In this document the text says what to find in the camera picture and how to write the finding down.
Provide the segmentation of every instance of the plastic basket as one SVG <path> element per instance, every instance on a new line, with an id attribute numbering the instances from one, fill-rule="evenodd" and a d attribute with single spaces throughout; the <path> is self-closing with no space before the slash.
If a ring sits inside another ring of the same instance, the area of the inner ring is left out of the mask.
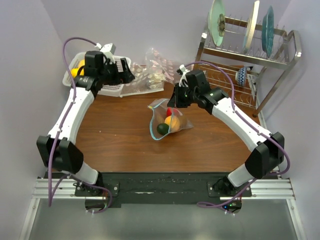
<path id="1" fill-rule="evenodd" d="M 69 65 L 69 69 L 77 68 L 79 62 L 81 60 L 85 59 L 85 54 L 86 54 L 85 52 L 79 52 L 77 55 L 75 55 L 75 57 L 72 59 L 70 65 Z M 123 72 L 123 68 L 122 68 L 121 61 L 120 61 L 121 58 L 123 58 L 123 56 L 114 56 L 114 59 L 116 61 L 116 65 L 118 67 L 119 72 Z M 130 68 L 131 59 L 126 57 L 126 61 L 127 61 L 128 66 Z M 65 86 L 68 86 L 68 87 L 71 86 L 70 76 L 67 71 L 65 71 L 65 73 L 64 73 L 62 83 Z M 123 84 L 114 85 L 114 86 L 104 85 L 102 87 L 102 89 L 98 92 L 98 94 L 105 95 L 105 96 L 112 96 L 112 97 L 120 97 L 123 87 L 124 87 Z"/>

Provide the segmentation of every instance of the gray floor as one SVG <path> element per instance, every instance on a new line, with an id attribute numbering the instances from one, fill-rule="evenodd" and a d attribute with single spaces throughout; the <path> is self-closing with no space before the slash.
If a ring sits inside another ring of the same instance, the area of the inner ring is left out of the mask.
<path id="1" fill-rule="evenodd" d="M 40 201 L 31 240 L 295 240 L 285 200 L 244 200 L 236 215 L 195 205 L 125 204 L 92 217 L 84 200 Z"/>

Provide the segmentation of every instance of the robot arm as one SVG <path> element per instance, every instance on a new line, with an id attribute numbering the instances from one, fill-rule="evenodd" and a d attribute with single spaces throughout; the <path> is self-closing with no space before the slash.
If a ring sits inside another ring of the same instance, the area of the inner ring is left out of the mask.
<path id="1" fill-rule="evenodd" d="M 53 155 L 52 167 L 91 185 L 103 187 L 102 176 L 97 170 L 84 162 L 83 153 L 75 146 L 81 122 L 103 85 L 127 84 L 135 79 L 130 72 L 127 59 L 121 58 L 122 71 L 118 70 L 113 53 L 115 46 L 107 44 L 100 51 L 87 51 L 85 54 L 84 76 L 77 75 L 74 89 L 70 89 L 67 103 L 54 127 L 47 136 L 39 136 L 36 144 L 46 167 L 54 139 L 59 132 Z"/>
<path id="2" fill-rule="evenodd" d="M 182 77 L 180 82 L 174 86 L 168 107 L 187 108 L 192 103 L 196 103 L 200 108 L 223 121 L 243 140 L 251 151 L 244 164 L 215 184 L 216 191 L 223 191 L 228 194 L 249 180 L 263 178 L 283 162 L 283 153 L 261 135 L 263 133 L 270 136 L 283 147 L 285 140 L 279 132 L 272 134 L 255 123 L 237 106 L 233 109 L 231 98 L 219 87 L 211 89 L 203 71 L 199 69 L 189 71 L 182 65 L 178 73 Z M 250 125 L 258 129 L 258 133 L 245 123 L 236 114 L 236 111 Z"/>

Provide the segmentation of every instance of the wooden tabletop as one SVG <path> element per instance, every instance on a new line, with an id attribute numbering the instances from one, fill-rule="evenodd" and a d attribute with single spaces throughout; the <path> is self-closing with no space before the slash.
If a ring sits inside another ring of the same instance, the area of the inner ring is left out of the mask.
<path id="1" fill-rule="evenodd" d="M 250 152 L 240 138 L 196 104 L 181 110 L 193 128 L 153 140 L 147 106 L 170 98 L 172 91 L 166 84 L 164 91 L 150 94 L 98 95 L 76 139 L 85 162 L 101 172 L 230 172 L 246 161 Z M 251 108 L 240 108 L 252 115 Z"/>

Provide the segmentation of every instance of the wall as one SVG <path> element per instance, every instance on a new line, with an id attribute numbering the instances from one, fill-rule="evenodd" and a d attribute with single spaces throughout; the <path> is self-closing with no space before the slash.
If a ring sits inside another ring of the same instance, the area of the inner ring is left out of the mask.
<path id="1" fill-rule="evenodd" d="M 213 0 L 42 0 L 62 41 L 87 37 L 101 44 L 114 43 L 116 54 L 143 63 L 154 47 L 162 55 L 182 63 L 194 61 L 201 33 Z M 247 20 L 254 0 L 225 0 L 226 16 Z M 259 20 L 274 8 L 278 22 L 290 0 L 261 0 Z M 88 49 L 78 42 L 68 47 L 70 56 Z"/>
<path id="2" fill-rule="evenodd" d="M 280 22 L 288 30 L 300 32 L 302 56 L 263 109 L 268 128 L 280 131 L 286 139 L 285 149 L 292 161 L 289 176 L 310 240 L 319 239 L 320 234 L 320 216 L 319 211 L 316 211 L 320 198 L 319 7 L 320 3 L 316 1 L 292 0 L 281 18 Z M 263 79 L 263 94 L 266 94 L 276 79 Z"/>
<path id="3" fill-rule="evenodd" d="M 18 239 L 37 176 L 36 147 L 67 98 L 61 41 L 39 0 L 0 8 L 0 239 Z"/>

